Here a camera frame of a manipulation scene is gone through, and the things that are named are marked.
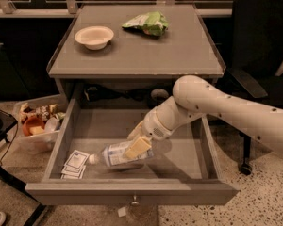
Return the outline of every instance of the small bowl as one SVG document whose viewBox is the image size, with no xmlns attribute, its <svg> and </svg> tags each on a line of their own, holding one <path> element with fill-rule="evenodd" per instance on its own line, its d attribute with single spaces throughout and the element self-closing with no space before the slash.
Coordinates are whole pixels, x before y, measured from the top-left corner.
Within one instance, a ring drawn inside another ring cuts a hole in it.
<svg viewBox="0 0 283 226">
<path fill-rule="evenodd" d="M 75 34 L 75 40 L 88 49 L 99 50 L 103 49 L 113 36 L 113 31 L 108 27 L 90 26 L 79 30 Z"/>
<path fill-rule="evenodd" d="M 26 120 L 26 122 L 24 123 L 24 125 L 22 126 L 22 130 L 23 130 L 24 135 L 32 136 L 29 129 L 31 127 L 35 127 L 35 126 L 40 126 L 42 129 L 44 129 L 45 123 L 40 118 L 37 118 L 37 117 L 28 118 Z"/>
</svg>

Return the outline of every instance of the bottle cap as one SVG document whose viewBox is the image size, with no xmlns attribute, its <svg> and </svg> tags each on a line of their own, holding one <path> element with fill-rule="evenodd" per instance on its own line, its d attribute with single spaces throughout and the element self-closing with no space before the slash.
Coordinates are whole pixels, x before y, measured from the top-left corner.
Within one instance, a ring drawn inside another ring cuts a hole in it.
<svg viewBox="0 0 283 226">
<path fill-rule="evenodd" d="M 95 154 L 91 154 L 88 158 L 88 161 L 90 164 L 95 165 L 96 164 Z"/>
</svg>

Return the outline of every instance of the white card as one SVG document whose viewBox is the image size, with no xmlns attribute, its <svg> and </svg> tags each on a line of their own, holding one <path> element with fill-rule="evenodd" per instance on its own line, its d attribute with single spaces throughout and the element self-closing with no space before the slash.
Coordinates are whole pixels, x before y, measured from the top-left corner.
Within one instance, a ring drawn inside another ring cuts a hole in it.
<svg viewBox="0 0 283 226">
<path fill-rule="evenodd" d="M 60 178 L 68 178 L 68 179 L 81 179 L 81 178 L 83 178 L 83 174 L 84 174 L 84 171 L 85 171 L 85 168 L 86 168 L 86 166 L 84 165 L 83 167 L 82 167 L 82 169 L 81 169 L 81 171 L 78 173 L 78 174 L 62 174 L 62 176 L 60 177 Z"/>
<path fill-rule="evenodd" d="M 125 216 L 126 215 L 125 207 L 121 207 L 119 210 L 117 210 L 117 213 L 118 213 L 119 217 Z"/>
<path fill-rule="evenodd" d="M 75 170 L 80 170 L 88 159 L 89 154 L 74 150 L 64 164 L 66 167 L 71 167 Z"/>
<path fill-rule="evenodd" d="M 83 170 L 83 167 L 81 169 L 73 169 L 71 167 L 64 167 L 62 170 L 63 174 L 71 175 L 71 176 L 78 176 L 81 171 Z"/>
</svg>

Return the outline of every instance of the tabletop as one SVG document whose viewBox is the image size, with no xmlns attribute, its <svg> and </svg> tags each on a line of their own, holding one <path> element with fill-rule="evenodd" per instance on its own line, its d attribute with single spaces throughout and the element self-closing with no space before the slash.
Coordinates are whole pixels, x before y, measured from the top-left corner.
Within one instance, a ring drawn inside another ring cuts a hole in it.
<svg viewBox="0 0 283 226">
<path fill-rule="evenodd" d="M 122 24 L 137 15 L 159 11 L 169 23 L 160 38 L 128 32 Z M 106 26 L 114 38 L 102 50 L 88 50 L 75 33 Z M 54 78 L 149 77 L 199 74 L 222 77 L 225 65 L 193 5 L 85 5 L 60 47 L 49 75 Z"/>
</svg>

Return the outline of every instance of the small box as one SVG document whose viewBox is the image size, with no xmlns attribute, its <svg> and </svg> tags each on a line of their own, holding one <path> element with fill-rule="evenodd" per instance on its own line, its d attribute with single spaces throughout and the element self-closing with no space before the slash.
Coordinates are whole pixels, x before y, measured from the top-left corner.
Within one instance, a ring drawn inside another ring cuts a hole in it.
<svg viewBox="0 0 283 226">
<path fill-rule="evenodd" d="M 29 107 L 33 109 L 43 105 L 57 104 L 58 111 L 66 112 L 67 104 L 68 104 L 67 101 L 61 95 L 46 96 L 37 99 L 21 101 L 14 106 L 12 111 L 12 115 L 18 121 L 18 132 L 15 141 L 17 142 L 17 144 L 20 145 L 21 149 L 25 150 L 30 154 L 37 154 L 46 151 L 51 151 L 54 148 L 59 130 L 49 133 L 38 134 L 34 136 L 25 136 L 22 131 L 22 124 L 19 120 L 20 108 L 21 105 L 24 103 L 28 103 Z"/>
</svg>

